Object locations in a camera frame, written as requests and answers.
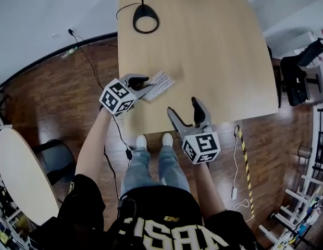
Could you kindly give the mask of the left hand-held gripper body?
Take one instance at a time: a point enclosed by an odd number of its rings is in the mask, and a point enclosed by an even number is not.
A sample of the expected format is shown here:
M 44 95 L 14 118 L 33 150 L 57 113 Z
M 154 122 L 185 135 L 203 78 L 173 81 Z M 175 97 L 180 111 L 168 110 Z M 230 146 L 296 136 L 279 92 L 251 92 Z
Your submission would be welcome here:
M 138 101 L 134 90 L 128 87 L 129 81 L 137 76 L 137 74 L 127 74 L 120 79 L 113 79 L 105 86 L 99 102 L 112 115 L 118 115 L 130 110 Z

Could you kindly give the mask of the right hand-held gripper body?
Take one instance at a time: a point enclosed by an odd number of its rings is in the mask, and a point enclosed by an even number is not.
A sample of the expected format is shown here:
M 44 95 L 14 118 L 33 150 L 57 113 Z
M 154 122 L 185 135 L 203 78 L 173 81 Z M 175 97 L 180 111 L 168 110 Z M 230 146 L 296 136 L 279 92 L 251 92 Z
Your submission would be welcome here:
M 180 135 L 181 148 L 192 164 L 211 162 L 221 152 L 218 134 L 211 123 L 185 126 L 178 124 L 176 131 Z

